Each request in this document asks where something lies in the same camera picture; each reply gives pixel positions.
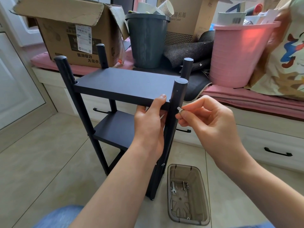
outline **shelf board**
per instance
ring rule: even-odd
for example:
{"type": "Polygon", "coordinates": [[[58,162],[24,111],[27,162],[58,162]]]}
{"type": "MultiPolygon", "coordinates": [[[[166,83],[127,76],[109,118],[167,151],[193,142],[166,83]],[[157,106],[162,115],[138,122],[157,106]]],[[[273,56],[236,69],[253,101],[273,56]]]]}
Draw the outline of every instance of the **shelf board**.
{"type": "Polygon", "coordinates": [[[134,138],[134,115],[110,112],[94,129],[95,139],[126,151],[134,138]]]}
{"type": "Polygon", "coordinates": [[[74,90],[97,97],[150,106],[161,94],[167,95],[162,109],[169,109],[169,99],[177,76],[117,68],[99,69],[77,79],[74,90]]]}

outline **cardboard box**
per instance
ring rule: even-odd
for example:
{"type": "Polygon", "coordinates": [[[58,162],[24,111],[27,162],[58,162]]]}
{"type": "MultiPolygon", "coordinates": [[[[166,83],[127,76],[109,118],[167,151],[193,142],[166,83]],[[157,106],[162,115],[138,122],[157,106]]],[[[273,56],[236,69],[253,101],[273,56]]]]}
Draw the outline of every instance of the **cardboard box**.
{"type": "MultiPolygon", "coordinates": [[[[158,0],[157,6],[165,0],[158,0]]],[[[166,45],[196,42],[210,29],[218,1],[232,3],[230,0],[169,0],[174,15],[168,24],[166,45]]]]}
{"type": "Polygon", "coordinates": [[[19,0],[17,15],[35,18],[53,60],[100,68],[96,44],[105,45],[109,66],[120,59],[122,37],[129,34],[123,8],[88,0],[19,0]]]}

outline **mesh pattern print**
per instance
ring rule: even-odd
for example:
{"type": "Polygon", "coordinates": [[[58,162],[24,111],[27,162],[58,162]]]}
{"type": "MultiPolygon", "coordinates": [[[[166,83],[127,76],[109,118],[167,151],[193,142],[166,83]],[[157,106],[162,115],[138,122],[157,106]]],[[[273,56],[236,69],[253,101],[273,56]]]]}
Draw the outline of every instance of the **mesh pattern print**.
{"type": "Polygon", "coordinates": [[[175,44],[187,43],[187,42],[188,43],[192,42],[192,35],[167,32],[165,45],[175,45],[175,44]]]}

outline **paper cup stack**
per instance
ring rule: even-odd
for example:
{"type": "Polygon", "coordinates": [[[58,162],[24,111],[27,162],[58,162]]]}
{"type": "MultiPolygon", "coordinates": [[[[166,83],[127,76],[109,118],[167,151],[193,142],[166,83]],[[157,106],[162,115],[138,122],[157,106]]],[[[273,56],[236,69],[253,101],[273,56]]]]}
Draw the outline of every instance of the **paper cup stack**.
{"type": "Polygon", "coordinates": [[[158,8],[168,17],[174,15],[174,8],[169,0],[165,0],[158,8]]]}

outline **drawer handle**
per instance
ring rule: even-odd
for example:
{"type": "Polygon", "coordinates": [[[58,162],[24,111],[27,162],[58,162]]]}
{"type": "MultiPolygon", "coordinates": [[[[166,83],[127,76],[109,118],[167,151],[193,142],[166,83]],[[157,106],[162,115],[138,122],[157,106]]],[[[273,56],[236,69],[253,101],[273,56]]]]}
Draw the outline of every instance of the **drawer handle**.
{"type": "Polygon", "coordinates": [[[178,131],[181,131],[181,132],[185,132],[185,133],[191,133],[191,130],[180,130],[180,129],[176,129],[178,131]]]}
{"type": "Polygon", "coordinates": [[[96,111],[96,112],[99,112],[99,113],[104,113],[104,114],[109,114],[109,113],[111,113],[111,111],[108,111],[108,112],[99,111],[99,110],[97,110],[97,108],[93,108],[93,110],[96,111]]]}
{"type": "Polygon", "coordinates": [[[264,150],[267,151],[267,152],[269,152],[269,153],[275,153],[275,154],[279,154],[279,155],[283,155],[283,156],[287,156],[287,157],[293,156],[292,153],[286,153],[286,154],[284,154],[284,153],[277,153],[277,152],[271,151],[271,150],[270,150],[269,148],[267,148],[267,147],[264,147],[264,150]]]}

